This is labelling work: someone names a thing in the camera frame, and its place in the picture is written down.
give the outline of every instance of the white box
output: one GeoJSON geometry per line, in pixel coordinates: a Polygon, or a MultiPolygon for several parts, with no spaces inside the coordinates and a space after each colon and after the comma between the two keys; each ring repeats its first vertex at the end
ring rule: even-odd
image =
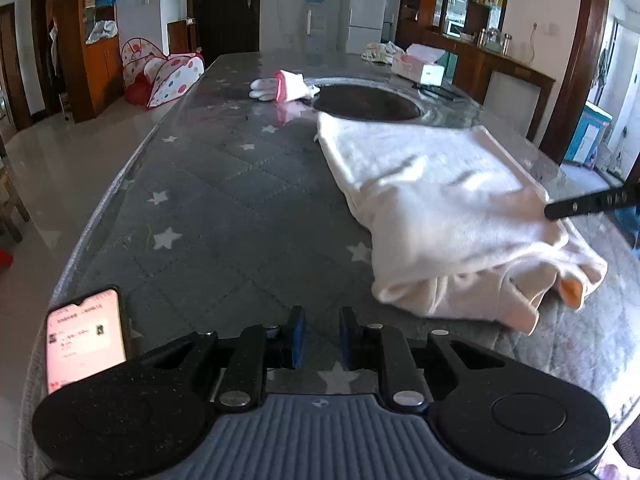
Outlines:
{"type": "Polygon", "coordinates": [[[423,85],[439,86],[444,78],[443,66],[427,64],[408,54],[397,54],[394,57],[391,72],[423,85]]]}

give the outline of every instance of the white refrigerator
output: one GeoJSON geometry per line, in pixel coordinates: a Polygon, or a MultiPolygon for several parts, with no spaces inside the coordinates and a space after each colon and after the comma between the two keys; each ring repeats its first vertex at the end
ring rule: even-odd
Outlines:
{"type": "Polygon", "coordinates": [[[342,0],[338,50],[362,54],[367,43],[379,43],[386,0],[342,0]]]}

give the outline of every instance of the wooden counter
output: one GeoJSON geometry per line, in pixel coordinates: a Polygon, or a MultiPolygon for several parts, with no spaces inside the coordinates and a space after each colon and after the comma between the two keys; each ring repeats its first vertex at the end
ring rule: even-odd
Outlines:
{"type": "Polygon", "coordinates": [[[441,48],[458,56],[453,85],[480,104],[484,104],[494,72],[500,72],[539,87],[540,95],[527,133],[527,139],[534,139],[542,122],[555,79],[510,57],[478,48],[474,43],[465,43],[454,36],[431,32],[417,22],[404,20],[399,23],[397,42],[402,48],[407,48],[412,43],[421,43],[441,48]]]}

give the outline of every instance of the gray tablecloth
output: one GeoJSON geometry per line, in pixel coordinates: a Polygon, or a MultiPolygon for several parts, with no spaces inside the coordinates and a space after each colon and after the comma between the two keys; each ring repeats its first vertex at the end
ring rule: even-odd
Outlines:
{"type": "MultiPolygon", "coordinates": [[[[140,351],[194,330],[222,337],[262,322],[283,322],[294,304],[309,323],[306,374],[270,372],[271,391],[375,389],[370,372],[340,364],[338,310],[382,322],[407,336],[446,328],[504,355],[578,384],[609,410],[616,435],[638,414],[640,265],[606,217],[576,226],[610,265],[603,285],[573,312],[555,294],[526,337],[495,323],[418,319],[370,293],[370,235],[350,215],[314,143],[316,125],[287,120],[272,103],[248,99],[249,83],[277,69],[307,78],[368,78],[419,99],[387,67],[356,56],[293,53],[220,57],[148,136],[94,213],[52,304],[110,283],[122,293],[140,351]]],[[[579,194],[548,158],[471,101],[422,100],[420,121],[484,124],[552,198],[579,194]]],[[[28,478],[43,471],[30,417],[45,394],[40,332],[24,394],[20,456],[28,478]]]]}

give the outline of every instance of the metal canister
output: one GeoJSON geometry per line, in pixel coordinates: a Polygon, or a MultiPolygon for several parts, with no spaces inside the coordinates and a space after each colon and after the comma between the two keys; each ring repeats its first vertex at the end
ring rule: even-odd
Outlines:
{"type": "Polygon", "coordinates": [[[480,31],[478,34],[478,46],[485,46],[486,40],[488,39],[488,34],[485,28],[480,31]]]}
{"type": "Polygon", "coordinates": [[[511,45],[511,40],[513,36],[511,34],[505,34],[504,39],[502,40],[502,55],[507,56],[509,52],[509,47],[511,45]]]}

